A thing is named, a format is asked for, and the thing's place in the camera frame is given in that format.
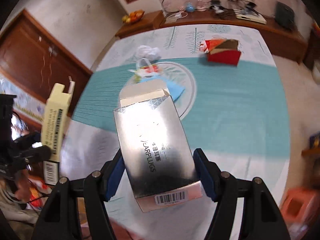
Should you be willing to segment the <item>silver earplugs box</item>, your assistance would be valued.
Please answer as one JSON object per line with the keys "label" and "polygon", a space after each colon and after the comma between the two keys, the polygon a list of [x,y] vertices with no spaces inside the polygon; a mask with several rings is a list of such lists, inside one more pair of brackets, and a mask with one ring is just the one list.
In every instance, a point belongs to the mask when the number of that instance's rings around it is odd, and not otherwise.
{"label": "silver earplugs box", "polygon": [[133,195],[143,212],[202,197],[187,137],[164,81],[125,86],[113,114]]}

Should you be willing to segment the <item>pistachio chocolate box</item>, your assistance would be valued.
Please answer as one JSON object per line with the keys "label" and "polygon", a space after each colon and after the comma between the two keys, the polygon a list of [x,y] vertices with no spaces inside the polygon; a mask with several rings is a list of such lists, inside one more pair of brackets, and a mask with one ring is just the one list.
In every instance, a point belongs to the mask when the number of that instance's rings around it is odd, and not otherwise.
{"label": "pistachio chocolate box", "polygon": [[68,92],[65,93],[65,85],[55,83],[44,108],[41,143],[51,149],[51,155],[43,162],[43,171],[44,182],[50,186],[59,181],[60,151],[74,86],[75,82],[70,80]]}

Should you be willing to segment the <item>blue paper piece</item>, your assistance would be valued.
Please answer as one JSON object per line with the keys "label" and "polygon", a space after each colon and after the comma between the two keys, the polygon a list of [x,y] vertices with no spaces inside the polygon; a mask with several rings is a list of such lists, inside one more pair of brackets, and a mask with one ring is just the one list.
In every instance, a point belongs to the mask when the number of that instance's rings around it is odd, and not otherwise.
{"label": "blue paper piece", "polygon": [[139,83],[147,82],[147,81],[151,81],[151,80],[164,81],[167,88],[169,89],[170,95],[171,95],[174,102],[182,95],[182,93],[185,90],[184,86],[179,85],[178,83],[171,81],[169,79],[166,79],[162,76],[153,76],[153,77],[144,78],[144,79],[141,79]]}

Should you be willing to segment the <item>wooden tv cabinet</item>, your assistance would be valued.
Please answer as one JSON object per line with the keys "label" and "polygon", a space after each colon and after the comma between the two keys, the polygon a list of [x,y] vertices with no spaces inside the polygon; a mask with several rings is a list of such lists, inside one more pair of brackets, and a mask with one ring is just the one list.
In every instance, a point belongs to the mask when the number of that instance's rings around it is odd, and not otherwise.
{"label": "wooden tv cabinet", "polygon": [[215,30],[226,25],[248,27],[258,30],[265,40],[271,54],[301,63],[304,59],[308,44],[297,29],[286,30],[272,18],[266,24],[241,20],[236,18],[233,11],[224,12],[221,17],[216,16],[212,10],[192,12],[178,20],[171,21],[161,11],[147,13],[137,23],[123,25],[116,33],[116,37],[125,38],[138,33],[159,28],[175,27],[181,25],[211,25]]}

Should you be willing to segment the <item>white set-top box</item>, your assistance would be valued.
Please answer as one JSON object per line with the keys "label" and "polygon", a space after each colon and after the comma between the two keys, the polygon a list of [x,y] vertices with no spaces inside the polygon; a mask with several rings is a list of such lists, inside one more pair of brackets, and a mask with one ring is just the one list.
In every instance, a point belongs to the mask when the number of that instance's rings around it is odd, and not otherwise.
{"label": "white set-top box", "polygon": [[260,24],[267,24],[266,19],[263,15],[256,12],[243,13],[243,11],[235,11],[235,16],[237,19],[251,21]]}

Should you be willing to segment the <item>fruit bowl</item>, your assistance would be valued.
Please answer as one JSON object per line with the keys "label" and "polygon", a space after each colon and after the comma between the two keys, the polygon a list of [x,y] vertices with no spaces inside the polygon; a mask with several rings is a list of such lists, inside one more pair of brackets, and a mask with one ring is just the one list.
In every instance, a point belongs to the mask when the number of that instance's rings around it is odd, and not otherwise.
{"label": "fruit bowl", "polygon": [[123,24],[134,24],[140,21],[145,14],[144,10],[137,10],[122,17]]}

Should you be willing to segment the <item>fruit print snack bag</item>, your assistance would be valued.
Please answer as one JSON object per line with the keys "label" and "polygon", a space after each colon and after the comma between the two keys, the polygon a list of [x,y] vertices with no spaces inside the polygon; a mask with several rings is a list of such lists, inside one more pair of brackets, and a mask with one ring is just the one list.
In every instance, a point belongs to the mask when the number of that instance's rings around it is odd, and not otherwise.
{"label": "fruit print snack bag", "polygon": [[141,58],[136,62],[136,68],[129,69],[129,72],[134,74],[135,83],[139,83],[144,79],[160,76],[162,69],[157,64],[151,63],[148,59]]}

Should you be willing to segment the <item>red snack wrapper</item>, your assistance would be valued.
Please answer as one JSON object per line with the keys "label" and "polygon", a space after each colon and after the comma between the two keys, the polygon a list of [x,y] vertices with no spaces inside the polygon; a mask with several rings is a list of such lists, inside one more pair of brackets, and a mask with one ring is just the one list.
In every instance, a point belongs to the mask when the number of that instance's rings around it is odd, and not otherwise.
{"label": "red snack wrapper", "polygon": [[204,53],[208,62],[237,66],[241,51],[239,41],[226,38],[212,38],[200,42],[199,51]]}

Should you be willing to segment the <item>crumpled white tissue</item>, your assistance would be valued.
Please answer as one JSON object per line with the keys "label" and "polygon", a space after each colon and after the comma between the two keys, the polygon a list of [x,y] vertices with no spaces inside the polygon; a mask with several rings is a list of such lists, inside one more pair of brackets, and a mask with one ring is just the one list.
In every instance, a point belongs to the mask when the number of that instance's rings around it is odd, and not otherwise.
{"label": "crumpled white tissue", "polygon": [[136,57],[139,59],[146,58],[149,61],[155,61],[161,58],[160,53],[161,51],[158,47],[141,45],[137,48]]}

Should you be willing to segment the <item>blue round ornament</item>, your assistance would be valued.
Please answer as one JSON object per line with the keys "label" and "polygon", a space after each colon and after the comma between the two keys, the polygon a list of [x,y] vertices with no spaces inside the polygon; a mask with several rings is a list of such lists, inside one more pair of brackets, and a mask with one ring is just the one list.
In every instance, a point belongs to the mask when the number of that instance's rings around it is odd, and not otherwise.
{"label": "blue round ornament", "polygon": [[194,7],[194,5],[193,5],[192,2],[186,2],[185,5],[184,5],[184,7],[185,7],[185,11],[186,11],[187,13],[192,13],[192,12],[195,11],[195,7]]}

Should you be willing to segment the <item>patterned white teal tablecloth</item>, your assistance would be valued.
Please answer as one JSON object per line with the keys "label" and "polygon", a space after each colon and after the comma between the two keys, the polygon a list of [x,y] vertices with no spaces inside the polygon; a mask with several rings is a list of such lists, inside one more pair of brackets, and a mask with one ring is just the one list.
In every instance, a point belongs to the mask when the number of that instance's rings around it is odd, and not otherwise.
{"label": "patterned white teal tablecloth", "polygon": [[[239,41],[238,65],[208,62],[200,42]],[[105,203],[111,222],[143,239],[289,239],[278,208],[289,168],[289,116],[281,80],[257,30],[185,25],[117,41],[91,76],[61,149],[60,173],[69,180],[100,170],[121,151],[113,111],[119,93],[137,84],[137,48],[158,47],[151,63],[160,76],[185,87],[174,102],[202,197],[143,212],[124,170]]]}

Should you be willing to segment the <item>brown wooden door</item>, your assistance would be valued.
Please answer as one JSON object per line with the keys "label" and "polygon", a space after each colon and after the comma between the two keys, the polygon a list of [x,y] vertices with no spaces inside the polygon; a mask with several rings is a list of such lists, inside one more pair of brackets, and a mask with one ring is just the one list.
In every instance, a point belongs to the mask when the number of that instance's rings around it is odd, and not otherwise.
{"label": "brown wooden door", "polygon": [[41,102],[55,83],[74,81],[72,115],[92,71],[23,9],[1,33],[1,74]]}

